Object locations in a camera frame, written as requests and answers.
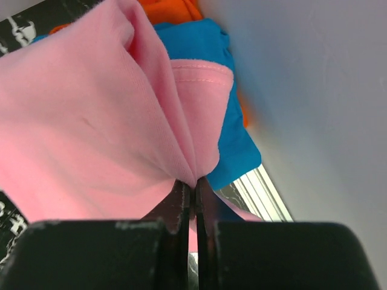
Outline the pink t-shirt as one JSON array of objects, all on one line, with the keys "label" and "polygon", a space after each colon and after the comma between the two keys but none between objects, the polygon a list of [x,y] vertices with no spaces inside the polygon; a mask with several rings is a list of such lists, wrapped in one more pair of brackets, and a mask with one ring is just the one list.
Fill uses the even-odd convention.
[{"label": "pink t-shirt", "polygon": [[1,57],[1,259],[33,222],[139,219],[177,179],[218,190],[261,164],[228,35],[156,10],[102,1]]}]

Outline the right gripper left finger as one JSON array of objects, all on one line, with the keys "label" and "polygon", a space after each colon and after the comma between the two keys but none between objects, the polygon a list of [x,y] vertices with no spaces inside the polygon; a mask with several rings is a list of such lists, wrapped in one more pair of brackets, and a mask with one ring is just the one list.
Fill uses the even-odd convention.
[{"label": "right gripper left finger", "polygon": [[162,221],[164,233],[158,246],[154,289],[187,289],[190,187],[175,181],[171,192],[143,221]]}]

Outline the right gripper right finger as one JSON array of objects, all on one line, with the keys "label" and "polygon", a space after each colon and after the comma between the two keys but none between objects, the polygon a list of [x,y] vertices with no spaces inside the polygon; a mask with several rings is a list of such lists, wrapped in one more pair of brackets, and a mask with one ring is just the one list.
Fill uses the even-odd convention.
[{"label": "right gripper right finger", "polygon": [[197,218],[199,288],[218,289],[215,225],[217,222],[239,222],[242,218],[217,196],[205,177],[198,180],[194,195]]}]

